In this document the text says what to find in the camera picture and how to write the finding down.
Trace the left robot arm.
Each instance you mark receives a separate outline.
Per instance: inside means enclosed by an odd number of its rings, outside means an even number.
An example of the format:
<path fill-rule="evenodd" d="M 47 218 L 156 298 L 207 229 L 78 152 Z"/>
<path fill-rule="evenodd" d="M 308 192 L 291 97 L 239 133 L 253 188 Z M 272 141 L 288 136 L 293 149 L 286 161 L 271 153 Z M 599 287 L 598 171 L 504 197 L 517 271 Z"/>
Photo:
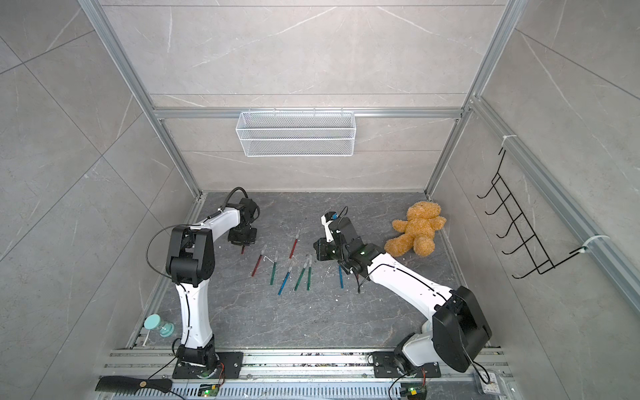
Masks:
<path fill-rule="evenodd" d="M 209 377 L 221 367 L 208 311 L 209 280 L 215 270 L 214 242 L 223 235 L 240 247 L 255 243 L 252 223 L 260 208 L 242 187 L 236 187 L 223 204 L 204 220 L 170 226 L 170 241 L 163 273 L 175 285 L 181 306 L 182 335 L 175 357 L 180 367 Z"/>

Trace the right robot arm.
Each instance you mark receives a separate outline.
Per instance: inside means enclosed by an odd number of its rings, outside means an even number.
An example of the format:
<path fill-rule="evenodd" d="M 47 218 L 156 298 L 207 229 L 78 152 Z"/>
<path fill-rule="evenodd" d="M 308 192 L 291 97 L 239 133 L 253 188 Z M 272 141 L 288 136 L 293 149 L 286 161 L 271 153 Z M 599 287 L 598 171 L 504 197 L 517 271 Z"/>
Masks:
<path fill-rule="evenodd" d="M 321 216 L 325 236 L 313 244 L 319 261 L 335 261 L 347 274 L 396 293 L 425 316 L 419 333 L 407 336 L 393 351 L 392 365 L 403 376 L 430 364 L 445 363 L 464 373 L 480 368 L 475 358 L 493 336 L 474 293 L 452 289 L 403 266 L 389 251 L 364 243 L 349 218 L 335 212 Z"/>

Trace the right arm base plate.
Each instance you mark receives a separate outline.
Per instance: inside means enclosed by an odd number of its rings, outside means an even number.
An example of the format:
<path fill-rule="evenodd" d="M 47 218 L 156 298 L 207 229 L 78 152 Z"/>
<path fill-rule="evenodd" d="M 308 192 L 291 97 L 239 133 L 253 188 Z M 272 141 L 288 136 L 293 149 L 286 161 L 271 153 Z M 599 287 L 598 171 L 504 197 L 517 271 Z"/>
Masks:
<path fill-rule="evenodd" d="M 438 363 L 426 363 L 417 367 L 405 356 L 395 352 L 372 352 L 368 355 L 368 361 L 373 366 L 376 378 L 410 377 L 415 374 L 424 375 L 426 378 L 441 378 L 442 376 Z"/>

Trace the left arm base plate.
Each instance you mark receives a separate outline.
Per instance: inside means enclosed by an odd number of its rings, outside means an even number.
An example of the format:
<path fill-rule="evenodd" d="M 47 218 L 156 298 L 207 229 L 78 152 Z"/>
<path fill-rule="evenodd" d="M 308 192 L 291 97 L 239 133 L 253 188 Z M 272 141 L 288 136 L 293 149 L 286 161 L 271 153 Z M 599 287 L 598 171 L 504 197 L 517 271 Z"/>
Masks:
<path fill-rule="evenodd" d="M 173 370 L 173 379 L 239 378 L 243 366 L 243 352 L 221 352 L 206 365 L 180 360 Z"/>

